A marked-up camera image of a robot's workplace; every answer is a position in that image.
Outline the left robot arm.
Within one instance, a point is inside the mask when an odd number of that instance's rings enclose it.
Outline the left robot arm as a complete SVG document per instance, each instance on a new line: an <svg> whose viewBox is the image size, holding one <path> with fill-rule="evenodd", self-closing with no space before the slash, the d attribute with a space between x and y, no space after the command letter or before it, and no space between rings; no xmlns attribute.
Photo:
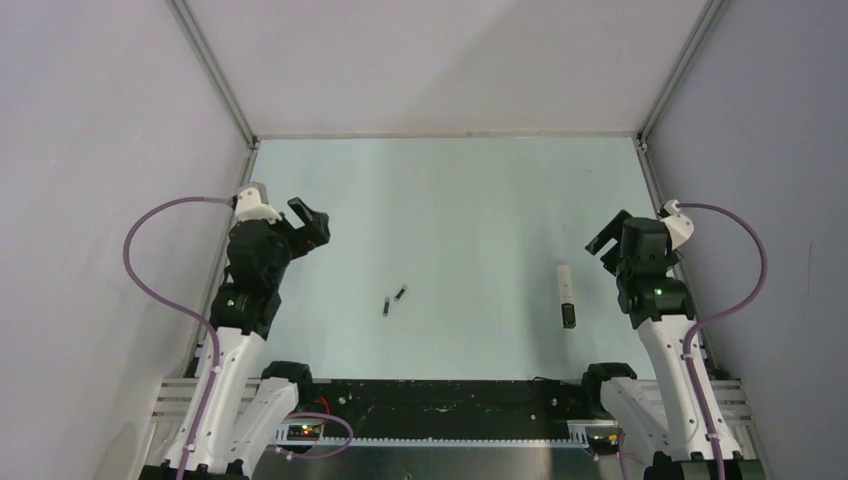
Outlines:
<svg viewBox="0 0 848 480"><path fill-rule="evenodd" d="M286 269L330 241L329 217L298 197L287 204L302 221L300 227L246 194L219 202L234 210L236 222L228 233L227 265L209 314L164 298L130 264L125 266L145 293L191 316L207 332L186 417L161 463L142 468L143 479L248 479L284 418L304 416L316 403L308 366L276 361L265 370L248 408L240 408L281 305Z"/></svg>

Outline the white remote control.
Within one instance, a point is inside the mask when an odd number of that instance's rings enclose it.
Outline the white remote control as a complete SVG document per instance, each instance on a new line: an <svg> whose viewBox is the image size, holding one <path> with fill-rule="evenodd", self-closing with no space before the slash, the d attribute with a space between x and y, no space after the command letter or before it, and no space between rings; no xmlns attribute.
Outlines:
<svg viewBox="0 0 848 480"><path fill-rule="evenodd" d="M576 313L570 266L567 264L558 265L556 274L563 327L574 329L576 327Z"/></svg>

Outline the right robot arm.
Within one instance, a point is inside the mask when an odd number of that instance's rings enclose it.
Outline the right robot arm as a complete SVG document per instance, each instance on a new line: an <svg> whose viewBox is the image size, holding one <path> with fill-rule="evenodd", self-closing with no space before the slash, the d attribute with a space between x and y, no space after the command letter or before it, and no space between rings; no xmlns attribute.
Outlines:
<svg viewBox="0 0 848 480"><path fill-rule="evenodd" d="M622 210L587 244L614 276L619 308L655 378L640 381L624 364L592 364L581 402L593 417L613 417L618 452L638 458L644 479L764 479L760 459L744 451L720 409L691 290L670 273L694 233L685 207L670 200L653 218Z"/></svg>

